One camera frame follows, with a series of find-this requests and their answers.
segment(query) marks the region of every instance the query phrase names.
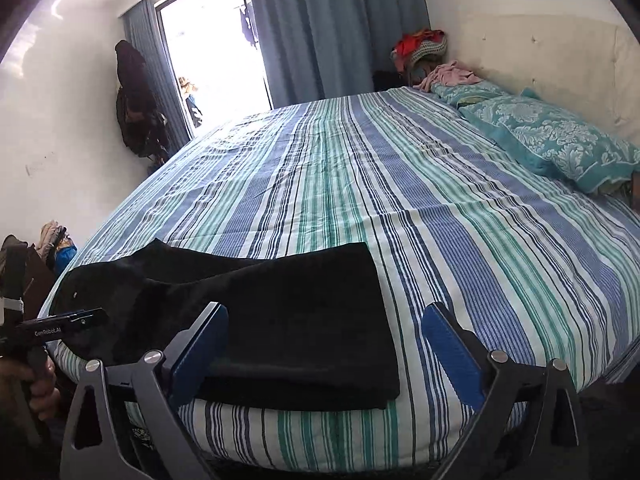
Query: folded black cloth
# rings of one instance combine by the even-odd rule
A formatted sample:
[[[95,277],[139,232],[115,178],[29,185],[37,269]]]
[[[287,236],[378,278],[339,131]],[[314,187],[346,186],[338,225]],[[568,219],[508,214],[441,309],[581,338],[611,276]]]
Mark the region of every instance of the folded black cloth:
[[[84,359],[115,365],[164,349],[210,301],[228,309],[228,346],[199,398],[341,411],[384,408],[399,395],[394,343],[364,243],[250,260],[154,240],[131,256],[69,272],[51,313],[106,310],[107,325],[64,343]]]

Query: striped bedsheet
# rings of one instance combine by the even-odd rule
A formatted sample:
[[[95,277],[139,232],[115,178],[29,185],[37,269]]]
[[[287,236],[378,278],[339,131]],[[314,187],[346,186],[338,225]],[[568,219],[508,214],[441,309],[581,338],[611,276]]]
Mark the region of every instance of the striped bedsheet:
[[[640,335],[640,217],[527,172],[413,89],[281,108],[194,140],[70,268],[156,237],[252,258],[365,241],[376,262],[400,396],[385,410],[340,413],[204,400],[180,410],[203,450],[249,464],[357,471],[444,457],[472,412],[420,336],[434,300],[518,362],[564,359],[578,389]],[[62,343],[51,350],[77,381],[84,362]]]

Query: pink cloth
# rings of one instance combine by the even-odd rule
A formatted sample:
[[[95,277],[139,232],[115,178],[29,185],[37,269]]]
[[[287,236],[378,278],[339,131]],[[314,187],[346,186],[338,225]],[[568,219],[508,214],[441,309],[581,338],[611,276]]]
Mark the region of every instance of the pink cloth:
[[[473,85],[481,81],[482,79],[476,74],[471,72],[471,70],[457,59],[454,59],[444,65],[438,65],[433,72],[425,77],[419,85],[414,86],[414,88],[429,92],[431,91],[431,85],[433,83],[441,83],[444,86],[457,86]]]

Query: black clothing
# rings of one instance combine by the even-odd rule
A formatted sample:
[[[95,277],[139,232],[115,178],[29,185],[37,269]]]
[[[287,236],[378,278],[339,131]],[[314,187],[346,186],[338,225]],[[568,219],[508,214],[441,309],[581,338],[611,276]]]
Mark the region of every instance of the black clothing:
[[[142,54],[126,40],[116,45],[118,57],[118,80],[127,97],[127,106],[132,112],[151,113],[156,108],[156,99],[146,79],[146,61]]]
[[[69,272],[51,313],[104,308],[108,325],[66,338],[106,365],[164,349],[210,301],[229,313],[226,355],[200,398],[280,410],[384,408],[398,364],[364,243],[276,260],[225,258],[155,240],[126,258]]]
[[[373,90],[374,92],[383,92],[390,88],[400,88],[406,82],[402,75],[398,72],[385,72],[384,70],[376,70],[373,73]]]
[[[121,88],[116,97],[116,118],[122,132],[122,141],[137,156],[155,156],[164,164],[169,159],[169,139],[164,118],[157,110],[145,114],[140,121],[127,121],[127,98]]]

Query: pillow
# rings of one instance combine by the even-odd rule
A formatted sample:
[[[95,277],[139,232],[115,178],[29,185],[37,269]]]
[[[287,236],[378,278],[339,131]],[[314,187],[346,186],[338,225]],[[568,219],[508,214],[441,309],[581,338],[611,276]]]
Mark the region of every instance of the pillow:
[[[444,102],[455,108],[474,105],[501,95],[510,95],[506,90],[488,81],[481,81],[473,85],[457,86],[444,86],[440,83],[433,83],[431,85],[431,91]]]
[[[564,108],[502,96],[460,112],[535,174],[568,179],[584,193],[612,189],[640,170],[640,150]]]

